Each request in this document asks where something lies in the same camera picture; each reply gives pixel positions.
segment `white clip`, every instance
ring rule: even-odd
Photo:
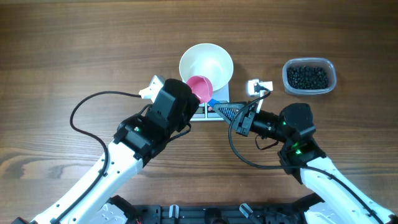
[[[248,81],[248,94],[249,94],[251,97],[262,97],[262,96],[264,96],[264,95],[266,94],[266,91],[265,91],[265,90],[256,91],[256,90],[254,89],[254,87],[255,87],[256,85],[265,87],[265,88],[267,88],[269,91],[274,90],[274,87],[273,87],[273,85],[272,85],[272,82],[261,82],[258,78],[257,78],[257,79],[253,79],[253,80],[249,80],[249,81]],[[260,110],[261,110],[261,105],[262,105],[262,101],[263,101],[263,100],[260,100],[260,101],[258,102],[258,106],[257,106],[257,109],[256,109],[256,113],[259,113],[259,112],[260,112]]]
[[[150,99],[155,102],[157,94],[164,85],[164,78],[160,75],[154,75],[150,84],[147,88],[140,90],[138,94],[141,95],[142,99]]]

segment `black beans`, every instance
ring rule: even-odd
[[[287,81],[293,88],[300,90],[319,90],[328,88],[328,76],[320,67],[289,67],[287,69]]]

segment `wood grain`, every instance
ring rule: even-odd
[[[189,47],[211,42],[234,61],[233,101],[243,83],[272,80],[262,109],[309,103],[315,138],[364,193],[398,212],[398,5],[396,1],[157,1],[0,6],[0,223],[33,218],[99,158],[74,132],[73,107],[97,91],[137,93],[153,75],[179,78]],[[284,92],[291,58],[325,57],[338,84],[321,96]],[[147,102],[99,96],[76,124],[106,142]],[[117,194],[135,204],[292,202],[310,191],[282,170],[258,170],[229,148],[227,125],[193,123]],[[275,147],[234,136],[248,159],[278,164]]]

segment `clear plastic container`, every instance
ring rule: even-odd
[[[328,76],[329,83],[328,88],[319,89],[319,90],[299,90],[290,86],[287,81],[287,69],[290,66],[300,67],[300,66],[308,66],[308,67],[321,67],[325,70],[326,75]],[[336,70],[333,64],[325,58],[295,58],[291,59],[284,65],[282,69],[282,79],[285,85],[285,91],[291,95],[317,95],[324,94],[332,91],[337,83]]]

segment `digital scale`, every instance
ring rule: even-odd
[[[214,100],[220,103],[229,103],[229,87],[228,84],[221,88],[219,91],[213,93],[211,96]],[[208,103],[199,105],[198,110],[192,116],[191,121],[223,121],[215,111],[212,110]]]

